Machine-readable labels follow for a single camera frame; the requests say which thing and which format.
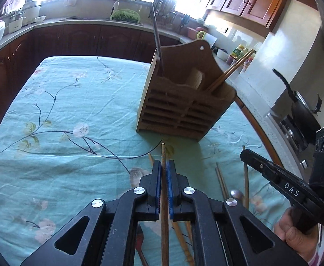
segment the countertop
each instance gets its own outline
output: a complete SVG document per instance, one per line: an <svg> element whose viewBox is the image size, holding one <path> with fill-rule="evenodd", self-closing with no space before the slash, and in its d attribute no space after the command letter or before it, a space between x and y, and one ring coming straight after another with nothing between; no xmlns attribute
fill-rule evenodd
<svg viewBox="0 0 324 266"><path fill-rule="evenodd" d="M141 31L151 32L153 33L153 26L149 24L131 24L131 23L124 23L124 22L117 22L111 20L96 20L96 19L65 19L65 18L54 18L45 20L43 23L40 24L32 24L21 28L21 30L14 32L12 34L5 35L2 40L0 40L0 49L8 45L10 42L15 40L16 38L24 35L25 33L47 26L55 26L55 25L67 25L67 24L99 24L99 25L110 25L110 26L120 26L126 27L131 29L137 29ZM192 39L177 34L172 31L158 29L159 34L179 40L181 43L189 43ZM219 59L216 55L214 55L215 61L220 67L220 69L224 72L229 68L229 66ZM243 72L242 74L237 71L233 73L226 82L234 87L237 91L237 96L242 100L244 105L249 109L249 111L253 114L259 125L264 130L265 134L267 135L268 139L270 140L271 144L273 145L275 151L277 152L280 160L282 161L284 167L293 172L295 175L302 177L300 172L300 164L298 159L294 156L292 150L289 149L288 145L284 141L283 137L279 133L276 124L271 120L268 115L263 115L264 109L266 112L270 112L271 109L267 105L267 103L261 98L261 96L255 91L249 83L243 78L247 75L247 71Z"/></svg>

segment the metal screw cap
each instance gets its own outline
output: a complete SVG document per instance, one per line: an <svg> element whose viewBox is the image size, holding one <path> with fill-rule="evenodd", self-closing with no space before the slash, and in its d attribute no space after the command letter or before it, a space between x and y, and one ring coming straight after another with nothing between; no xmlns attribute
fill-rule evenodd
<svg viewBox="0 0 324 266"><path fill-rule="evenodd" d="M103 205L103 201L100 200L100 199L96 199L96 200L94 200L94 201L92 202L92 206L93 206L94 208L99 208L99 207L101 207L102 205Z"/></svg>
<svg viewBox="0 0 324 266"><path fill-rule="evenodd" d="M226 200L226 204L231 206L231 207L234 207L237 205L237 200L235 198L228 198Z"/></svg>
<svg viewBox="0 0 324 266"><path fill-rule="evenodd" d="M195 189L192 187L185 187L183 191L185 194L191 195L195 192Z"/></svg>
<svg viewBox="0 0 324 266"><path fill-rule="evenodd" d="M145 193L145 188L143 188L143 187L136 187L134 189L134 193L135 194L143 194L143 193Z"/></svg>

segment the wooden chopstick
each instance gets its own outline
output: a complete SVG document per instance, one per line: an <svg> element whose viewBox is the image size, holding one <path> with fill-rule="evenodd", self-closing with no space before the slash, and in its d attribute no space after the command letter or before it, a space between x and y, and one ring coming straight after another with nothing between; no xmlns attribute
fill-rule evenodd
<svg viewBox="0 0 324 266"><path fill-rule="evenodd" d="M222 175L222 172L221 172L218 162L216 162L215 170L216 170L217 178L219 179L219 183L221 186L222 196L226 200L226 199L230 198L230 195L229 195L227 185L225 183L225 179L223 178L223 175Z"/></svg>
<svg viewBox="0 0 324 266"><path fill-rule="evenodd" d="M180 246L182 246L182 249L186 256L186 261L188 261L190 266L194 266L194 258L189 252L188 246L184 240L183 233L180 230L178 222L172 222L172 224L173 224L173 228L175 230L175 234L177 235L177 238L179 240Z"/></svg>
<svg viewBox="0 0 324 266"><path fill-rule="evenodd" d="M243 206L246 209L249 209L249 176L248 176L248 165L244 163L244 199Z"/></svg>
<svg viewBox="0 0 324 266"><path fill-rule="evenodd" d="M167 195L167 175L165 160L165 144L162 144L162 181L161 181L161 256L162 266L169 266L169 209Z"/></svg>
<svg viewBox="0 0 324 266"><path fill-rule="evenodd" d="M218 79L216 79L207 89L208 92L215 91L231 74L233 74L252 54L254 53L254 49L250 50L247 54L245 54L240 60L237 61L233 66L228 68L228 70Z"/></svg>
<svg viewBox="0 0 324 266"><path fill-rule="evenodd" d="M152 157L151 153L148 153L148 158L149 158L149 160L151 162L151 165L153 166L154 158ZM186 226L186 229L188 231L189 240L190 240L190 242L192 244L193 239L191 237L191 224L190 224L190 221L186 221L185 226ZM179 224L176 223L176 222L173 222L173 228L175 230L175 234L177 235L177 238L179 240L179 244L180 244L180 246L182 247L182 249L184 251L184 254L186 256L186 259L187 259L188 263L190 264L190 266L194 266L194 258L189 252L188 246L186 245L186 241L185 241L185 239L183 237L182 231L180 230Z"/></svg>

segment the frying pan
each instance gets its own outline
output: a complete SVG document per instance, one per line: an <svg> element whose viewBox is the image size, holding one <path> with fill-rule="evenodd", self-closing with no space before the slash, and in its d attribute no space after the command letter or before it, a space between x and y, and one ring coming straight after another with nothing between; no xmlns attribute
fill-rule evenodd
<svg viewBox="0 0 324 266"><path fill-rule="evenodd" d="M317 106L314 110L311 110L301 94L297 91L292 91L285 77L276 69L273 69L273 72L283 81L286 86L287 92L292 100L292 118L294 119L297 128L299 128L308 143L315 145L316 132L321 129L321 126L313 114L320 112L322 100L318 96Z"/></svg>

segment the floral tablecloth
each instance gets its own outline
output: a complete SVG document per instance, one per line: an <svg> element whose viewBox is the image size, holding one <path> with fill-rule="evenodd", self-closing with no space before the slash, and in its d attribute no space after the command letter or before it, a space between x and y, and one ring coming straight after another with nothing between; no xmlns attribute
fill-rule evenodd
<svg viewBox="0 0 324 266"><path fill-rule="evenodd" d="M51 57L27 81L0 125L0 252L10 265L19 266L95 198L110 201L138 185L151 171L147 153L160 159L161 140L177 172L218 200L216 163L228 189L244 191L242 145L269 158L235 103L199 143L136 133L148 69L114 58ZM289 203L251 168L249 181L250 211L272 228ZM160 265L160 223L141 227L145 257ZM170 265L188 265L173 229L169 245Z"/></svg>

